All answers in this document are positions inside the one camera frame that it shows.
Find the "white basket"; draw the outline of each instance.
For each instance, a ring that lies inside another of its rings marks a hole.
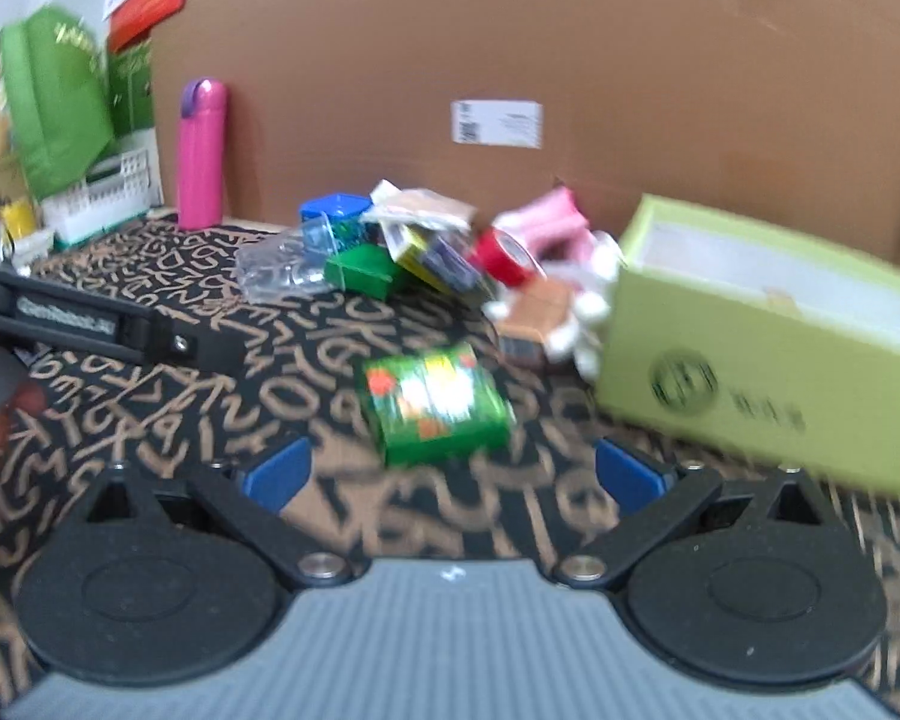
[[[144,215],[154,195],[146,148],[139,148],[97,162],[84,180],[41,200],[40,210],[58,247],[67,248]]]

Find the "cardboard panel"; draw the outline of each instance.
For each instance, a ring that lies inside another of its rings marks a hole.
[[[614,233],[653,191],[899,246],[900,0],[188,0],[154,30],[169,196],[195,76],[233,89],[231,215],[386,177],[488,217],[562,179]],[[453,143],[470,98],[541,103],[543,148]]]

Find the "gray ribbed base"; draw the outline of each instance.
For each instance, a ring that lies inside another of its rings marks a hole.
[[[602,595],[528,560],[377,560],[301,594],[245,659],[186,685],[51,675],[7,720],[889,720],[851,680],[752,696],[648,654]]]

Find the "lime green cardboard box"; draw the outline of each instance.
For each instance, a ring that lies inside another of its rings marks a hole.
[[[900,269],[654,196],[621,248],[602,408],[900,493]]]

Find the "metal screw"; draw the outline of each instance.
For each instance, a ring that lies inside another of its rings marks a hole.
[[[312,552],[300,559],[298,568],[311,579],[334,579],[346,571],[346,560],[332,552]]]
[[[607,573],[607,564],[593,555],[571,555],[560,564],[560,570],[574,581],[596,581]]]

